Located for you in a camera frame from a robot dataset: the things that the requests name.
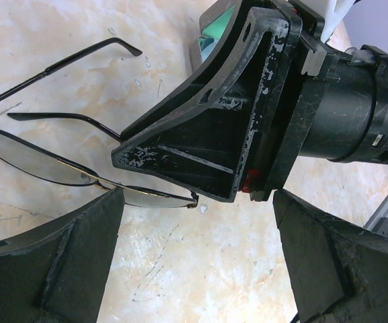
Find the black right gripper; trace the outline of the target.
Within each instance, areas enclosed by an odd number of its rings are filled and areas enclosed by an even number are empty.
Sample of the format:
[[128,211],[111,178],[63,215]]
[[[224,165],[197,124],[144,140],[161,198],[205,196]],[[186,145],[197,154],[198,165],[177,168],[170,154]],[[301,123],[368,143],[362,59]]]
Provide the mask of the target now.
[[253,201],[281,189],[299,156],[388,165],[388,53],[372,45],[340,51],[325,41],[325,16],[290,1],[301,19],[281,95],[247,171]]

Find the light blue cleaning cloth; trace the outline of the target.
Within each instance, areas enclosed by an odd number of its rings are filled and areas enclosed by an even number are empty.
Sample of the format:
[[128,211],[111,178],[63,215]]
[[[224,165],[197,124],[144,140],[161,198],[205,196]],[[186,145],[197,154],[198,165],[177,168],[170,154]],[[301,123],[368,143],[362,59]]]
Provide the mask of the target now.
[[205,62],[210,56],[211,52],[215,49],[216,45],[219,43],[219,38],[213,37],[201,37],[199,38],[200,46],[200,58],[201,62]]

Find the black aviator sunglasses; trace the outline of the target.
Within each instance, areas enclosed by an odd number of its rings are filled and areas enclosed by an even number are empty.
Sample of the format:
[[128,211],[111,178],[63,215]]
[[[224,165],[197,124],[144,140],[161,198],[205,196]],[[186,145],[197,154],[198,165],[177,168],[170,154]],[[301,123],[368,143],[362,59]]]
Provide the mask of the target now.
[[[83,57],[111,44],[118,44],[124,47],[135,57],[139,57],[143,53],[140,49],[125,42],[119,37],[105,39],[63,58],[45,68],[37,75],[21,82],[6,92],[1,93],[0,102],[27,88],[33,83],[36,83]],[[190,197],[185,197],[153,190],[151,188],[126,186],[105,179],[86,166],[2,130],[0,130],[0,160],[35,178],[63,186],[97,186],[103,190],[108,190],[109,188],[105,185],[110,184],[114,187],[121,188],[124,193],[124,202],[127,205],[135,207],[193,209],[198,205],[198,195],[195,192],[192,192]]]

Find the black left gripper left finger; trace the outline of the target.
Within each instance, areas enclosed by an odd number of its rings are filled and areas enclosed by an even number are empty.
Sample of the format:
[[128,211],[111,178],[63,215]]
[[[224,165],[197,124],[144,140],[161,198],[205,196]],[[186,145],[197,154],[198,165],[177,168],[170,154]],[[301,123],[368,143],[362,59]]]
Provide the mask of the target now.
[[96,322],[123,210],[116,188],[0,240],[0,322]]

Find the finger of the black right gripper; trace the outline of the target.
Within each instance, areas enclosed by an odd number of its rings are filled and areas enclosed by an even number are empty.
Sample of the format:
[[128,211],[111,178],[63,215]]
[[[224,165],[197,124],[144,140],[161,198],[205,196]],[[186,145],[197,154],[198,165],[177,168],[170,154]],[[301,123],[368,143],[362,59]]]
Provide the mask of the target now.
[[112,151],[115,168],[156,176],[231,202],[245,180],[254,137],[269,126],[301,19],[289,6],[251,6],[233,50],[195,97],[198,112],[159,121]]
[[182,110],[198,112],[195,98],[212,80],[230,55],[247,19],[250,1],[216,1],[199,18],[200,34],[218,40],[206,59],[192,61],[192,74],[162,101],[121,132],[130,139],[159,121],[177,121]]

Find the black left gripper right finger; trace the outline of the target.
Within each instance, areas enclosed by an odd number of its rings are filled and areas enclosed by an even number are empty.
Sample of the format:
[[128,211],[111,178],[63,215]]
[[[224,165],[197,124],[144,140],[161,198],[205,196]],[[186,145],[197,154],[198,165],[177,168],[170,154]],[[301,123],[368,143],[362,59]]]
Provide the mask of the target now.
[[280,189],[273,207],[293,322],[388,322],[388,238]]

